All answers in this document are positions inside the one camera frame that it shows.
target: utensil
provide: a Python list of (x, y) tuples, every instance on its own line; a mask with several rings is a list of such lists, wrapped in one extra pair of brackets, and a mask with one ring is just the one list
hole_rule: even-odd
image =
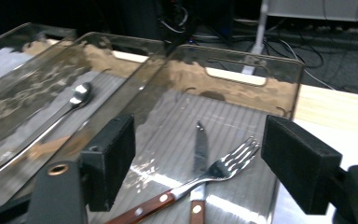
[(224, 181), (243, 170), (255, 157), (260, 145), (253, 137), (248, 138), (239, 147), (228, 153), (225, 157), (212, 164), (207, 172), (184, 185), (169, 189), (158, 196), (133, 207), (129, 211), (106, 222), (105, 224), (138, 223), (144, 218), (156, 213), (162, 208), (178, 201), (192, 189), (208, 181)]
[(68, 103), (57, 111), (48, 121), (46, 121), (41, 127), (39, 127), (34, 133), (31, 134), (25, 141), (21, 143), (19, 147), (16, 147), (17, 152), (13, 151), (10, 154), (15, 154), (10, 158), (0, 158), (0, 172), (7, 168), (11, 163), (19, 159), (24, 153), (26, 153), (33, 145), (38, 143), (43, 137), (47, 136), (55, 127), (58, 126), (68, 115), (86, 105), (91, 99), (91, 84), (85, 82), (78, 85), (75, 88), (75, 93)]
[[(202, 175), (206, 172), (208, 163), (208, 138), (201, 122), (197, 122), (196, 146), (194, 151), (193, 174)], [(190, 192), (190, 224), (205, 223), (205, 193), (206, 184), (203, 183)]]

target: knife handle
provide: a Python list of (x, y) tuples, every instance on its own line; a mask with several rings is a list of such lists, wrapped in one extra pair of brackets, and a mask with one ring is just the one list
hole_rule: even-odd
[(129, 211), (113, 218), (105, 224), (132, 224), (139, 223), (144, 218), (149, 217), (153, 213), (175, 202), (175, 198), (171, 194), (171, 190), (167, 190), (158, 196), (133, 207)]
[(205, 201), (191, 201), (190, 224), (205, 224)]

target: silver spoon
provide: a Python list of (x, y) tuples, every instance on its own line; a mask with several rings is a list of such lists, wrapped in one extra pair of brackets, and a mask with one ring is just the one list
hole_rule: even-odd
[(91, 99), (91, 84), (85, 82), (81, 85), (78, 85), (75, 88), (75, 93), (68, 103), (63, 106), (59, 111), (57, 111), (48, 121), (46, 121), (40, 128), (38, 128), (34, 133), (31, 134), (25, 141), (17, 147), (16, 151), (11, 153), (16, 153), (10, 158), (0, 158), (0, 172), (7, 168), (14, 161), (21, 158), (21, 156), (26, 153), (32, 146), (38, 143), (43, 137), (48, 135), (55, 127), (58, 126), (68, 115), (86, 105)]

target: fork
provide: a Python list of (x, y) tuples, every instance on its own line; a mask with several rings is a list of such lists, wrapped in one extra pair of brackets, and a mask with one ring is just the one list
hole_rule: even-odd
[(158, 196), (133, 207), (118, 217), (107, 221), (105, 224), (139, 223), (144, 218), (156, 213), (164, 207), (178, 201), (187, 195), (192, 189), (209, 181), (224, 181), (243, 170), (255, 157), (260, 145), (253, 137), (246, 139), (239, 147), (217, 160), (208, 170), (198, 178), (195, 178), (175, 189), (169, 189)]

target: knife blade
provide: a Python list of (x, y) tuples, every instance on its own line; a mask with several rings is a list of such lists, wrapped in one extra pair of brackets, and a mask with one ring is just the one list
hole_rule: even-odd
[[(207, 170), (208, 138), (205, 128), (200, 121), (197, 122), (196, 145), (194, 148), (194, 176), (202, 175)], [(205, 223), (205, 193), (206, 184), (202, 184), (190, 192), (190, 224)]]

